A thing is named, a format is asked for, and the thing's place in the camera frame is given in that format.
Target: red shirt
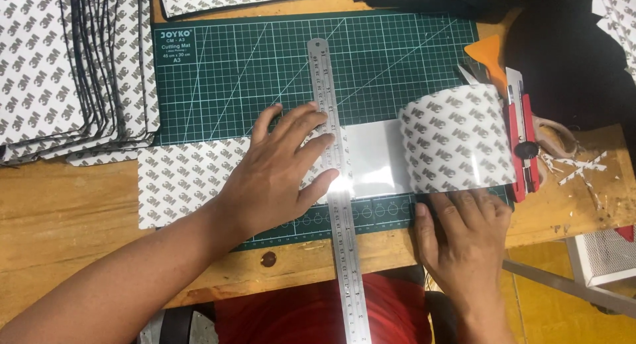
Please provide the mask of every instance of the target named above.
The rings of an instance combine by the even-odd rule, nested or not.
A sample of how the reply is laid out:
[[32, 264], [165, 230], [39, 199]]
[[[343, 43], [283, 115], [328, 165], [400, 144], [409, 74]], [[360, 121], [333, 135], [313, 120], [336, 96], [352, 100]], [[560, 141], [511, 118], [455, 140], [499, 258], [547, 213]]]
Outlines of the red shirt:
[[[431, 342], [424, 288], [362, 276], [373, 344]], [[215, 302], [219, 344], [345, 343], [335, 280]]]

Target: wooden table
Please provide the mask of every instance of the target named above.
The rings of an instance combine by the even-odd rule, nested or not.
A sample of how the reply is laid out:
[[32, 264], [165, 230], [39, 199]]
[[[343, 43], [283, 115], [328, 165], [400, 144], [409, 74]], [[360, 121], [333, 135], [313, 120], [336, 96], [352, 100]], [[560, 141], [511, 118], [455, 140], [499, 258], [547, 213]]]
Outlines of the wooden table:
[[[161, 21], [154, 0], [156, 21]], [[367, 9], [350, 0], [297, 0], [209, 15], [213, 18]], [[501, 25], [480, 25], [480, 36], [502, 33]], [[636, 222], [636, 180], [618, 126], [577, 135], [591, 160], [608, 156], [604, 172], [586, 171], [603, 209], [596, 210], [580, 178], [564, 177], [518, 205], [508, 247], [527, 245]], [[563, 166], [566, 173], [573, 171]], [[152, 230], [137, 228], [137, 162], [75, 168], [63, 160], [0, 169], [0, 326], [82, 267]], [[413, 238], [407, 229], [358, 236], [362, 270], [412, 265]], [[267, 251], [273, 267], [261, 265]], [[169, 306], [241, 296], [335, 277], [331, 241], [294, 243], [235, 252], [214, 263]]]

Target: hand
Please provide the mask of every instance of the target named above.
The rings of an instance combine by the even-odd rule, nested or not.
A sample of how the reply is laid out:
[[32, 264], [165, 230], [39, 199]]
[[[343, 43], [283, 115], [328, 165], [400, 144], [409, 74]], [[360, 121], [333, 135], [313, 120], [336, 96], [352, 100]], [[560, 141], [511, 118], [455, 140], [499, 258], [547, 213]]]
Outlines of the hand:
[[327, 120], [315, 102], [288, 112], [271, 134], [267, 129], [282, 105], [265, 109], [252, 130], [247, 154], [228, 178], [221, 192], [204, 207], [213, 207], [215, 221], [234, 226], [242, 240], [303, 215], [327, 193], [338, 170], [328, 169], [312, 184], [298, 190], [303, 177], [321, 153], [333, 143], [323, 134], [300, 146], [307, 135]]
[[419, 256], [453, 303], [460, 335], [470, 337], [464, 338], [468, 342], [494, 339], [486, 340], [484, 335], [497, 335], [498, 343], [508, 342], [512, 337], [499, 278], [512, 210], [486, 189], [456, 191], [449, 197], [431, 194], [430, 199], [444, 234], [436, 234], [426, 205], [416, 204]]

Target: release liner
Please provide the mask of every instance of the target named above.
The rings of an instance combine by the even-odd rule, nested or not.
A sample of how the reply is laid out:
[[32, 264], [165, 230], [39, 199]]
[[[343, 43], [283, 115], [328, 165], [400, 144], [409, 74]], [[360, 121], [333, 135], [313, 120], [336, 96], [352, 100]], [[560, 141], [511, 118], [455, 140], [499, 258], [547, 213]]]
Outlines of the release liner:
[[515, 181], [497, 89], [472, 84], [445, 89], [400, 110], [410, 186], [436, 193]]

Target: metal ruler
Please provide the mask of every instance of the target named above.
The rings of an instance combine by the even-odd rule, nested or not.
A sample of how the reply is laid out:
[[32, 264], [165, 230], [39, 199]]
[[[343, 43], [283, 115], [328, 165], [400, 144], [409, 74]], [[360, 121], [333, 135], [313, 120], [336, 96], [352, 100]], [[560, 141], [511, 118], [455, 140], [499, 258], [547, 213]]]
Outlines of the metal ruler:
[[346, 342], [370, 343], [369, 316], [366, 311], [360, 258], [355, 240], [351, 193], [346, 181], [348, 177], [340, 135], [329, 44], [325, 39], [312, 39], [307, 42], [307, 51], [309, 52], [309, 72], [314, 86], [314, 100], [318, 103], [320, 110], [329, 115], [322, 125], [322, 133], [333, 133], [336, 136], [334, 143], [322, 153], [322, 166], [325, 169], [336, 168], [340, 171], [339, 178], [335, 180], [327, 193], [327, 201], [330, 208], [333, 253], [340, 287]]

